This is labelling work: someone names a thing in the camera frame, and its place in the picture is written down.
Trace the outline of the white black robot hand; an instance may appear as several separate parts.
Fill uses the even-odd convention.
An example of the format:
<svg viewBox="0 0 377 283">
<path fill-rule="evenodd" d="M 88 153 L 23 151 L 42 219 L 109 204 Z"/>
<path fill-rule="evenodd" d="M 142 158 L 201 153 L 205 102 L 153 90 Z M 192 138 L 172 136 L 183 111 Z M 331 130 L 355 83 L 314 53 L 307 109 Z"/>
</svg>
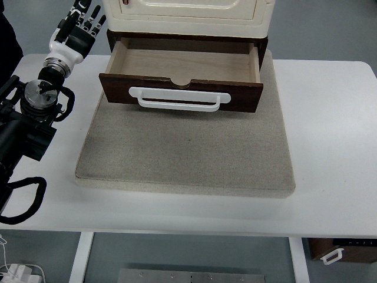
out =
<svg viewBox="0 0 377 283">
<path fill-rule="evenodd" d="M 105 15 L 96 20 L 100 5 L 88 15 L 90 6 L 91 1 L 75 1 L 68 15 L 59 22 L 49 42 L 52 57 L 65 63 L 74 59 L 82 62 L 89 54 L 106 21 Z"/>
</svg>

